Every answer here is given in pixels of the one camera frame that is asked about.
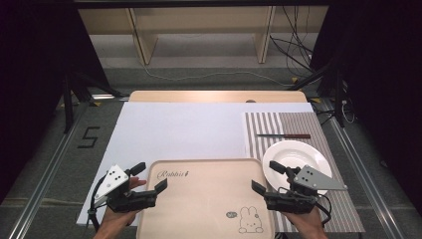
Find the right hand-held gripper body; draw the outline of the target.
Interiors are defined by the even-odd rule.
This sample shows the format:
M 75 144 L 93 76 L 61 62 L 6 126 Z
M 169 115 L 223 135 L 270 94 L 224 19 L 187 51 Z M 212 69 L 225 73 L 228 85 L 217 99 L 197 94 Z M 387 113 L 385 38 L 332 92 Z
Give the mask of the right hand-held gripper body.
M 288 176 L 290 188 L 285 192 L 266 192 L 264 200 L 269 210 L 295 214 L 310 213 L 317 205 L 320 190 L 346 190 L 347 186 L 305 165 L 292 168 L 295 175 Z

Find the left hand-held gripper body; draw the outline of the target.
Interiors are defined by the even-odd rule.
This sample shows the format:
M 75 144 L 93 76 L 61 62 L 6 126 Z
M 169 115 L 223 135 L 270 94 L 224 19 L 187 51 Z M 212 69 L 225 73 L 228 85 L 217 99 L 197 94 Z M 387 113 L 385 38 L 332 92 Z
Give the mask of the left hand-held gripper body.
M 113 164 L 94 190 L 94 208 L 108 206 L 113 212 L 125 213 L 154 207 L 157 195 L 153 190 L 135 192 L 129 187 L 131 176 Z

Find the person's left hand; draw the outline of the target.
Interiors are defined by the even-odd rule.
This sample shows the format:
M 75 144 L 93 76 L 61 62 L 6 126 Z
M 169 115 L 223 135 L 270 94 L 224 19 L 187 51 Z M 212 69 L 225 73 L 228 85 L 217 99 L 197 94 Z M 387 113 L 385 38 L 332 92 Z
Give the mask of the person's left hand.
M 126 213 L 113 212 L 109 207 L 105 210 L 105 214 L 98 232 L 121 233 L 122 230 L 130 225 L 138 211 L 129 211 Z

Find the person's right hand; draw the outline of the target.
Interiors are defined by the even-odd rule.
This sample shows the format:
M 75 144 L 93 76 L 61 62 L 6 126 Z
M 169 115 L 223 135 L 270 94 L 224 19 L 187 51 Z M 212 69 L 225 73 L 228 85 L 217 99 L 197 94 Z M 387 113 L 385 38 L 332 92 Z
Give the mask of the person's right hand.
M 283 212 L 283 215 L 305 236 L 323 233 L 320 213 L 317 207 L 314 207 L 310 213 L 295 214 Z

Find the white round plate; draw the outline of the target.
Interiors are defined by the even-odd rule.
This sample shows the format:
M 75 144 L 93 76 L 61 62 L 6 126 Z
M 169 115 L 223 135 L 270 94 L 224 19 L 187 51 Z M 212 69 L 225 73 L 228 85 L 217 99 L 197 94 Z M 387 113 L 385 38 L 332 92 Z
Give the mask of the white round plate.
M 285 192 L 290 188 L 288 177 L 280 174 L 270 167 L 270 162 L 275 161 L 290 168 L 303 168 L 309 165 L 321 173 L 332 177 L 331 168 L 327 159 L 311 145 L 297 140 L 282 140 L 271 145 L 262 157 L 264 175 L 273 189 L 281 188 Z

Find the beige tray with rabbit print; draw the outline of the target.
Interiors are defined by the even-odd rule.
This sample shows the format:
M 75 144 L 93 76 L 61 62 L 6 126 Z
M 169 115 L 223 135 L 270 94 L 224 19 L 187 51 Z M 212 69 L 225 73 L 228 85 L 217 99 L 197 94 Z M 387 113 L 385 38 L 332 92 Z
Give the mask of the beige tray with rabbit print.
M 273 239 L 272 213 L 252 189 L 266 182 L 254 158 L 160 160 L 149 169 L 148 190 L 167 188 L 139 214 L 136 239 Z

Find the striped grey placemat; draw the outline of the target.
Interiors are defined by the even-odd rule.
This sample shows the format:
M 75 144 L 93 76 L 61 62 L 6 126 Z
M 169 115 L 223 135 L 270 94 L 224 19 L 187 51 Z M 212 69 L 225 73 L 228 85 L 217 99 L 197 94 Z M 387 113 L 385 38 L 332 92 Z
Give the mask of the striped grey placemat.
M 274 143 L 282 140 L 297 140 L 317 149 L 328 161 L 332 177 L 342 181 L 337 165 L 331 154 L 327 140 L 321 130 L 317 115 L 314 113 L 245 113 L 244 132 L 246 134 L 247 155 L 262 162 L 265 151 Z M 257 133 L 310 134 L 311 138 L 259 137 Z M 331 206 L 331 220 L 325 225 L 330 233 L 363 233 L 361 220 L 346 191 L 326 191 L 321 201 L 323 206 Z

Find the white board sheet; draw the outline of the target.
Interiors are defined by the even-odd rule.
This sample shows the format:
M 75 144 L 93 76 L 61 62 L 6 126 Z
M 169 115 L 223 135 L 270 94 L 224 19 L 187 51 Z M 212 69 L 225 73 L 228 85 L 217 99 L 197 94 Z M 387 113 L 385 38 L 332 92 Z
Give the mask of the white board sheet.
M 160 159 L 243 158 L 246 113 L 309 113 L 307 103 L 133 103 L 123 105 L 97 171 L 101 178 Z

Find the black metal stand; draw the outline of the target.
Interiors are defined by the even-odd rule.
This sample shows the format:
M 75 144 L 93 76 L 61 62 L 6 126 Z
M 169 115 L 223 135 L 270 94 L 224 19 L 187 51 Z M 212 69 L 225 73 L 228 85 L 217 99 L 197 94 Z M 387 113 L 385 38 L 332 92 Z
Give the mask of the black metal stand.
M 297 91 L 304 86 L 320 80 L 318 94 L 327 96 L 331 90 L 334 90 L 334 109 L 332 116 L 341 127 L 344 127 L 342 115 L 342 101 L 344 100 L 344 91 L 342 87 L 343 73 L 341 66 L 336 59 L 330 60 L 325 66 L 305 78 L 301 82 L 289 87 L 289 91 Z
M 82 103 L 90 102 L 94 97 L 89 91 L 89 86 L 94 86 L 115 98 L 127 97 L 127 94 L 121 93 L 105 83 L 101 83 L 89 75 L 79 71 L 66 73 L 62 80 L 63 101 L 65 105 L 66 124 L 64 133 L 70 131 L 74 124 L 74 106 L 72 102 L 72 95 Z

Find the light wooden table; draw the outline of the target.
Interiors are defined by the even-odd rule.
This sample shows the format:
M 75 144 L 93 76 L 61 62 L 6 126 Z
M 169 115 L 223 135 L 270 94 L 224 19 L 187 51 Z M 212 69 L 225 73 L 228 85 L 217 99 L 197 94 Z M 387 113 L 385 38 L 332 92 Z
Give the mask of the light wooden table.
M 306 103 L 300 91 L 134 91 L 135 103 Z

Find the black curtain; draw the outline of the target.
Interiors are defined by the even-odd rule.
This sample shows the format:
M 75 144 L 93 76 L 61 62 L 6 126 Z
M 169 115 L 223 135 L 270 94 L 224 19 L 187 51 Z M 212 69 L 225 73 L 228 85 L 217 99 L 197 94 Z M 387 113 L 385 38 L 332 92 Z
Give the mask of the black curtain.
M 422 215 L 422 0 L 333 0 L 312 66 L 341 59 L 354 112 Z
M 63 81 L 88 95 L 83 76 L 108 84 L 78 9 L 0 0 L 0 202 L 40 144 Z

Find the light wooden shelf unit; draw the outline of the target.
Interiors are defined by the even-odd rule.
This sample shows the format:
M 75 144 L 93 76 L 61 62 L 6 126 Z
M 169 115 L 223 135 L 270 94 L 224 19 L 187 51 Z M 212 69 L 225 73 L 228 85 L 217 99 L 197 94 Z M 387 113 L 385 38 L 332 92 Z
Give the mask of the light wooden shelf unit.
M 149 64 L 160 34 L 251 34 L 257 60 L 266 62 L 272 33 L 321 29 L 325 6 L 182 7 L 82 9 L 80 16 L 91 35 L 130 35 L 140 62 Z

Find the metal floor rail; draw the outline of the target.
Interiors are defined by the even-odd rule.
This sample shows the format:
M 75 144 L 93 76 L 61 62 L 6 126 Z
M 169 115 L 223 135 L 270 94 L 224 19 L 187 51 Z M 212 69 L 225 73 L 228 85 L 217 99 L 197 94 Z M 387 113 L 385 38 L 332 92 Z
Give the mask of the metal floor rail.
M 377 216 L 386 236 L 388 239 L 407 239 L 405 233 L 400 228 L 393 213 L 388 208 L 386 201 L 378 190 L 373 178 L 370 176 L 369 171 L 365 168 L 360 155 L 355 149 L 349 135 L 344 127 L 338 122 L 342 119 L 340 110 L 336 110 L 327 99 L 321 100 L 321 106 L 325 111 L 332 111 L 334 120 L 330 123 L 332 128 L 341 143 L 347 158 L 353 168 L 356 177 L 358 178 L 363 191 L 370 205 Z
M 78 127 L 78 124 L 88 107 L 88 103 L 81 103 L 75 109 L 76 115 L 71 121 L 71 126 L 61 134 L 61 138 L 58 140 L 58 145 L 55 147 L 55 151 L 50 157 L 42 176 L 37 181 L 31 195 L 24 200 L 23 209 L 7 236 L 8 239 L 25 238 L 35 215 L 42 204 L 43 198 L 50 188 L 50 185 L 52 184 L 53 179 L 65 157 L 76 128 Z

